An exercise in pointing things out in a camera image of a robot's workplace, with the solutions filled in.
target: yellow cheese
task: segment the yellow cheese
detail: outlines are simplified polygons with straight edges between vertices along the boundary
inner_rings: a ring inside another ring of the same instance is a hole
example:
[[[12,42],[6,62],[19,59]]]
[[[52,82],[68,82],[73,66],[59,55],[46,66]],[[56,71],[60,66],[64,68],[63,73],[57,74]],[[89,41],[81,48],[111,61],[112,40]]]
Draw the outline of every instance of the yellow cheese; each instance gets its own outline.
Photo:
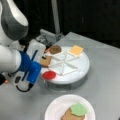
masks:
[[[72,54],[75,54],[75,55],[80,55],[80,54],[82,53],[82,51],[83,51],[83,48],[81,48],[81,47],[79,47],[79,46],[77,46],[77,45],[74,45],[74,46],[71,48],[71,50],[70,50],[70,52],[71,52]]]

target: plate rim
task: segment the plate rim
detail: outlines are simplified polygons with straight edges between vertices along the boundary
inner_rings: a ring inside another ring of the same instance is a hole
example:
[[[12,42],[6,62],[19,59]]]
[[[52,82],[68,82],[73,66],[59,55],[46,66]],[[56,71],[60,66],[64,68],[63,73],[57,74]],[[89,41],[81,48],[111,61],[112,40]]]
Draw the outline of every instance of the plate rim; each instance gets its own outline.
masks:
[[[90,105],[90,107],[91,107],[91,109],[92,109],[92,111],[93,111],[93,113],[94,113],[94,114],[93,114],[93,116],[94,116],[94,119],[93,119],[93,120],[96,120],[95,111],[94,111],[93,106],[91,105],[91,103],[90,103],[88,100],[86,100],[85,98],[83,98],[83,97],[81,97],[81,96],[79,96],[79,95],[76,95],[76,94],[66,94],[66,95],[62,95],[62,96],[59,96],[59,97],[57,97],[56,99],[54,99],[54,100],[48,105],[48,107],[47,107],[47,109],[46,109],[46,111],[45,111],[44,120],[48,120],[48,119],[47,119],[47,112],[48,112],[49,108],[51,107],[51,105],[52,105],[56,100],[58,100],[58,99],[60,99],[60,98],[62,98],[62,97],[65,97],[65,96],[68,96],[68,97],[70,97],[70,96],[75,96],[75,97],[79,97],[80,99],[85,100],[85,101]]]

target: bread slice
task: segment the bread slice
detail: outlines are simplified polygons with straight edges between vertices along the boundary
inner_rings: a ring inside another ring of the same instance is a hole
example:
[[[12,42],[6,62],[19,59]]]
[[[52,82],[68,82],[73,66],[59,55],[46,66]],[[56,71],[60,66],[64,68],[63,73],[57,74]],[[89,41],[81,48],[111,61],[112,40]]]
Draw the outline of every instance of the bread slice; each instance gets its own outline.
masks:
[[[61,118],[61,120],[84,120],[84,119],[85,115],[84,116],[73,115],[70,108],[65,112],[65,114]]]

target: red tomato slice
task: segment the red tomato slice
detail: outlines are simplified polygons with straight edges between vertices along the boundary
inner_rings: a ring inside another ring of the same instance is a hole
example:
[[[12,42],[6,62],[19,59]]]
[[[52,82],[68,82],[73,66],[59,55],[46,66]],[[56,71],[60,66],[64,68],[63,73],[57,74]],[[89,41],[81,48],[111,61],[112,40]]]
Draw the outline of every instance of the red tomato slice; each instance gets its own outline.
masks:
[[[56,77],[56,73],[53,71],[47,71],[47,72],[42,74],[42,77],[45,80],[51,80],[51,79],[54,79]]]

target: blue part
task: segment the blue part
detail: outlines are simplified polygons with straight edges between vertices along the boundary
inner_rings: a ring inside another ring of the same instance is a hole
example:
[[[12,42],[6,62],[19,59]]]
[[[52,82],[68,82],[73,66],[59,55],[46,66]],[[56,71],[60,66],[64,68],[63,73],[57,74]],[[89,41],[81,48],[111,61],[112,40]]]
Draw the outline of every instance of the blue part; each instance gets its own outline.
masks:
[[[27,81],[29,81],[32,84],[35,84],[40,74],[41,68],[42,67],[39,63],[32,61],[29,69],[29,75],[27,77]]]
[[[21,55],[21,65],[16,72],[18,72],[18,71],[27,72],[31,65],[30,57],[24,52],[21,52],[21,51],[19,51],[19,52]]]

